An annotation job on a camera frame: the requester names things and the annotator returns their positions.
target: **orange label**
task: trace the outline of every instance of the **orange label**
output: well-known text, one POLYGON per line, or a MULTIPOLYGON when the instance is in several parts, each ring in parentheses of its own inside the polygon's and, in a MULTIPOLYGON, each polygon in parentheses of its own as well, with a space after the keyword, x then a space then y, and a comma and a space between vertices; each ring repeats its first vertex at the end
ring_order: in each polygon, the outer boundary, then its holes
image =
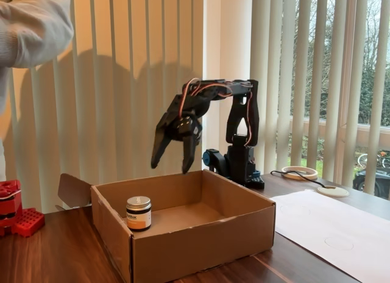
POLYGON ((131 229, 144 229, 151 225, 151 212, 143 214, 127 213, 127 227, 131 229))

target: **red plastic object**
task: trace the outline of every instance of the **red plastic object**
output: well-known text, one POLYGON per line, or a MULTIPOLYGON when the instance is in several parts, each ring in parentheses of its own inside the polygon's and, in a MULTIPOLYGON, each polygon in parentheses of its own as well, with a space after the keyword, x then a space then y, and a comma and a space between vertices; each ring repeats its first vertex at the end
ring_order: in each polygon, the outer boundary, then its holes
POLYGON ((35 208, 23 209, 22 215, 12 226, 12 233, 17 233, 23 237, 29 237, 44 225, 44 215, 37 212, 35 208))
POLYGON ((11 195, 13 192, 20 190, 19 181, 2 181, 0 182, 0 198, 11 195))
POLYGON ((17 233, 29 237, 44 225, 44 215, 35 208, 22 208, 20 182, 0 182, 0 237, 17 233))
POLYGON ((0 199, 0 215, 7 215, 9 213, 15 213, 19 209, 22 203, 22 194, 17 193, 12 199, 1 200, 0 199))
POLYGON ((10 218, 1 219, 0 227, 9 227, 14 225, 18 221, 18 219, 22 216, 22 205, 20 205, 18 210, 16 210, 16 212, 14 213, 9 213, 10 216, 13 215, 10 218))

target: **gray sleeve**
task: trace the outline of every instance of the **gray sleeve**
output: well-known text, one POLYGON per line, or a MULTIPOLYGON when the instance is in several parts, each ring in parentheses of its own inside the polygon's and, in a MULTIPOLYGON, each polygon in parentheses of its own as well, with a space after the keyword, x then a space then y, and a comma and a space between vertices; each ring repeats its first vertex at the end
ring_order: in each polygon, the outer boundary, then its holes
POLYGON ((61 53, 70 43, 70 0, 0 2, 0 66, 27 68, 61 53))

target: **sheet of paper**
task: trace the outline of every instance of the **sheet of paper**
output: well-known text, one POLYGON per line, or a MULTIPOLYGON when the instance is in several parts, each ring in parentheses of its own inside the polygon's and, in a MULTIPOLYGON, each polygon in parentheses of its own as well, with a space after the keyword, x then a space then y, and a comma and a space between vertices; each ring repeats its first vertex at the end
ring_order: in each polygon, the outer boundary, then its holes
POLYGON ((312 190, 272 200, 276 232, 361 282, 390 282, 390 221, 312 190))

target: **robotic arm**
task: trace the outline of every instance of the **robotic arm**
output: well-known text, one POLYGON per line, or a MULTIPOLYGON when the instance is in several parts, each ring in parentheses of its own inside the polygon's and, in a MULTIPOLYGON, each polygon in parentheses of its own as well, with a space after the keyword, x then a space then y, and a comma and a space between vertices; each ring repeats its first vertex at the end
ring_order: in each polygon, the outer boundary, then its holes
POLYGON ((171 140, 183 142, 182 171, 186 173, 194 162, 195 148, 200 142, 202 126, 198 118, 206 114, 211 101, 233 97, 226 131, 226 142, 232 144, 222 156, 209 149, 203 160, 212 171, 248 187, 263 188, 260 172, 255 169, 254 146, 258 138, 258 82, 225 80, 200 81, 192 79, 176 95, 167 112, 157 124, 152 155, 152 168, 156 168, 171 140), (241 120, 245 120, 246 135, 237 134, 241 120))

